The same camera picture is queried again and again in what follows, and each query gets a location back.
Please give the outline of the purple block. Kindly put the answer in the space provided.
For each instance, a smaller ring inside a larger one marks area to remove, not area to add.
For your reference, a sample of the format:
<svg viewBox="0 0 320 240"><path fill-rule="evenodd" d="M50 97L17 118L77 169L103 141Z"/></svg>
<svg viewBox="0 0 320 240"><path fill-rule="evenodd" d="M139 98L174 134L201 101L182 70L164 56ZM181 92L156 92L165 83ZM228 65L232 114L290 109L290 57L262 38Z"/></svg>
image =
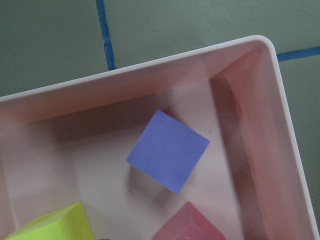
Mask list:
<svg viewBox="0 0 320 240"><path fill-rule="evenodd" d="M209 144L205 137L157 110L126 161L178 194Z"/></svg>

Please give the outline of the yellow block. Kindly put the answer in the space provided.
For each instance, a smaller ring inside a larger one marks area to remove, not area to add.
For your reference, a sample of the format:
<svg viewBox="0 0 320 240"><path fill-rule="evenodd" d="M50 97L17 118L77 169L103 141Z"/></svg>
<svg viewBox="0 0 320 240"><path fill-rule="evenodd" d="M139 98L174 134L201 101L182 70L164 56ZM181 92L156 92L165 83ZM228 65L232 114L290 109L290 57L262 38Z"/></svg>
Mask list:
<svg viewBox="0 0 320 240"><path fill-rule="evenodd" d="M7 240L93 240L82 203L38 216L10 234Z"/></svg>

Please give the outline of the pink bin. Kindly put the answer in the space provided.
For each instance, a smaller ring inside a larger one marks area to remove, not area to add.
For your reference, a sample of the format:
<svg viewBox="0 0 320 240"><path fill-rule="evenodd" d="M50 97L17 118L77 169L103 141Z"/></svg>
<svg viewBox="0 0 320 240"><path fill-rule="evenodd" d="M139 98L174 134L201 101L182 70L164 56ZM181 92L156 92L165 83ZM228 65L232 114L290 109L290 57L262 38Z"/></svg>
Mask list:
<svg viewBox="0 0 320 240"><path fill-rule="evenodd" d="M126 159L157 110L207 138L179 193ZM0 99L0 237L82 202L97 240L150 240L191 202L228 240L319 232L275 48L253 35Z"/></svg>

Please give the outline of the red block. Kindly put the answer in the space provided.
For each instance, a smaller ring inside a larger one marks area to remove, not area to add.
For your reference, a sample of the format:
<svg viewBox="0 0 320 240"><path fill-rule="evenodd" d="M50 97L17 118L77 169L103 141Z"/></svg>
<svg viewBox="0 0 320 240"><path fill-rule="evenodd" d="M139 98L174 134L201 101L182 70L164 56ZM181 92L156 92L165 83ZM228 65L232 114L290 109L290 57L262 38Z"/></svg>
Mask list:
<svg viewBox="0 0 320 240"><path fill-rule="evenodd" d="M188 201L152 238L154 240L224 240L226 237Z"/></svg>

